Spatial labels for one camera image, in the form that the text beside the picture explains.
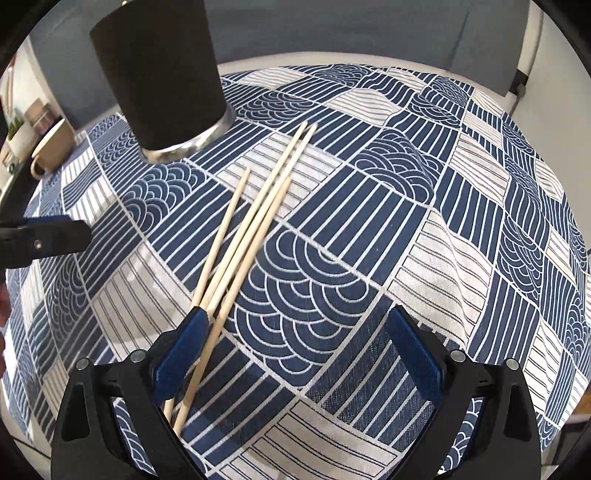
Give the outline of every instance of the mug handle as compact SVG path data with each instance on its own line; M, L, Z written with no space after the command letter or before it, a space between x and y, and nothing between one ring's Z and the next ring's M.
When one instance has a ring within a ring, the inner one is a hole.
M39 160L39 156L33 158L33 161L31 162L31 177L33 177L35 180L41 180L43 178L43 175L45 175L45 170L43 170L43 168L37 165L37 160ZM39 175L35 167L38 167L39 170L43 171L43 173Z

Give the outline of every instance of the blue and white patterned tablecloth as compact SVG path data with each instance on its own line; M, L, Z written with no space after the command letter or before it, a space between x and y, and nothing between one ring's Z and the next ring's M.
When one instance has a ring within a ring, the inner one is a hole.
M183 433L196 463L214 479L383 478L432 412L384 331L397 303L450 349L518 359L547 446L589 381L591 275L560 182L510 117L469 85L396 68L233 73L223 88L238 119L192 158L144 163L117 114L40 183L28 215L84 219L94 239L8 273L3 382L22 429L51 438L77 358L122 359L180 322L244 168L224 248L306 118L319 130Z

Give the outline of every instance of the screw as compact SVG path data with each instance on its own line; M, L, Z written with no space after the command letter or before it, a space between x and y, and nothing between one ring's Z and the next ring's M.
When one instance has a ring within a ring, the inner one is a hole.
M508 358L506 363L512 370L517 370L519 368L519 362L514 358Z
M129 358L133 363L138 364L146 358L146 352L143 350L134 350L131 352Z
M76 362L76 369L77 370L84 370L86 367L90 365L90 362L87 358L81 358Z
M466 354L464 352L462 352L461 350L453 350L450 353L450 356L452 357L452 360L454 362L457 362L459 364L461 364L463 361L466 360Z

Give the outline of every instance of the black clamp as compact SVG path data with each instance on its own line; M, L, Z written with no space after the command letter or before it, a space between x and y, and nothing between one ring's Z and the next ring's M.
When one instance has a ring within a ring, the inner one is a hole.
M183 368L200 354L207 324L198 324L198 318L198 308L194 308L176 330L160 335L147 352L131 352L122 362L94 366L87 359L78 361L57 418L52 479L154 478L133 465L111 397L125 400L139 440L161 480L206 479L158 405L178 387L178 380L165 385L164 378L171 376L165 373L167 365L186 354L183 343L200 337L195 355L184 360ZM419 392L436 406L388 480L433 480L471 399L478 397L484 398L482 409L460 465L437 478L539 480L537 424L519 363L509 359L502 365L478 364L460 350L448 352L435 334L420 330L401 306L390 311L387 328ZM174 354L177 357L170 355L174 351L179 352Z
M82 252L91 240L90 227L67 215L0 223L0 268L22 268L36 258Z

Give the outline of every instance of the small plant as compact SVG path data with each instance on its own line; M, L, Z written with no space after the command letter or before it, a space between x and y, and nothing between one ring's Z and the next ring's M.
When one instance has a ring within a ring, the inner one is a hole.
M19 117L16 117L8 126L8 139L12 140L12 137L17 134L18 130L22 127L24 121Z

